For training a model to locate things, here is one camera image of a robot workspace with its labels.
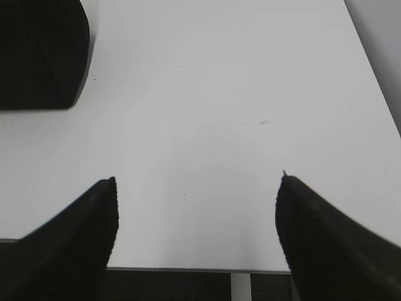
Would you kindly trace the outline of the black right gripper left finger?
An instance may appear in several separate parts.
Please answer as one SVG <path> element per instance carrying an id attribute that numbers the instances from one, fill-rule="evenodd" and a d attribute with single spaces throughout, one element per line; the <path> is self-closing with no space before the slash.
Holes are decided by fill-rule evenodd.
<path id="1" fill-rule="evenodd" d="M 1 248 L 1 300 L 96 300 L 118 228 L 117 182 L 110 177 Z"/>

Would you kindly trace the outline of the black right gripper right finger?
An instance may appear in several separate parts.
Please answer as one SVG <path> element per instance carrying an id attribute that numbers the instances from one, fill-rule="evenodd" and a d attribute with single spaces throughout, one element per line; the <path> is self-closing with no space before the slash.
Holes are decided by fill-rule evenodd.
<path id="1" fill-rule="evenodd" d="M 400 247 L 295 176 L 281 178 L 275 225 L 301 300 L 400 300 Z"/>

